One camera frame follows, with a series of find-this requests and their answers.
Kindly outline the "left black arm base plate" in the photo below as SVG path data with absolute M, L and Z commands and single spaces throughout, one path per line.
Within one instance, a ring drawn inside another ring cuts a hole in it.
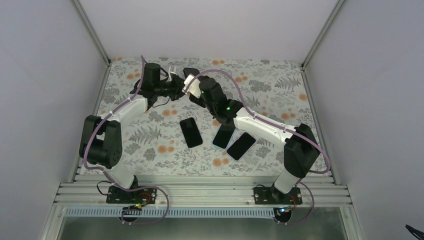
M 116 186 L 111 186 L 108 189 L 106 203 L 130 205 L 154 204 L 157 191 L 158 190 L 154 188 L 146 188 L 138 191 L 124 191 Z

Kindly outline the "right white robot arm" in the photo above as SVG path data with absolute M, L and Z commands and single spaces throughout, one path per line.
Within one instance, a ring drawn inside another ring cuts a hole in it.
M 290 190 L 311 170 L 320 151 L 311 128 L 306 124 L 286 125 L 261 115 L 243 103 L 229 99 L 221 85 L 210 77 L 189 74 L 183 91 L 199 100 L 221 125 L 263 138 L 283 149 L 283 169 L 272 184 L 271 198 L 278 204 L 290 197 Z

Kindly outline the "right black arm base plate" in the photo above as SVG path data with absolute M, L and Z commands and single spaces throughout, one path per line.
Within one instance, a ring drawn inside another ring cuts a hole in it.
M 302 205 L 302 194 L 299 187 L 293 187 L 288 193 L 282 193 L 273 185 L 271 187 L 258 184 L 253 188 L 256 205 Z

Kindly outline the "purple smartphone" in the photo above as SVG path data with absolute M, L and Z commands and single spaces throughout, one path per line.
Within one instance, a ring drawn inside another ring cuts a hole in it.
M 184 78 L 187 79 L 189 75 L 200 76 L 200 71 L 197 68 L 185 67 L 183 69 Z

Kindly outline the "black smartphone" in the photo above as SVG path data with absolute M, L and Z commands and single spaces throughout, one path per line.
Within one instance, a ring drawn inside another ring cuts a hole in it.
M 203 144 L 201 133 L 193 117 L 181 120 L 179 125 L 186 145 L 189 149 Z

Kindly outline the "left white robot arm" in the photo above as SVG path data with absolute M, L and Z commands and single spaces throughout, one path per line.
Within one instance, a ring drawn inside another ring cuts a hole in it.
M 85 118 L 80 140 L 79 155 L 87 170 L 98 170 L 116 187 L 119 196 L 131 203 L 139 197 L 136 177 L 121 161 L 122 132 L 135 118 L 153 107 L 158 97 L 175 101 L 184 96 L 184 79 L 157 63 L 145 63 L 140 79 L 118 106 L 101 115 Z

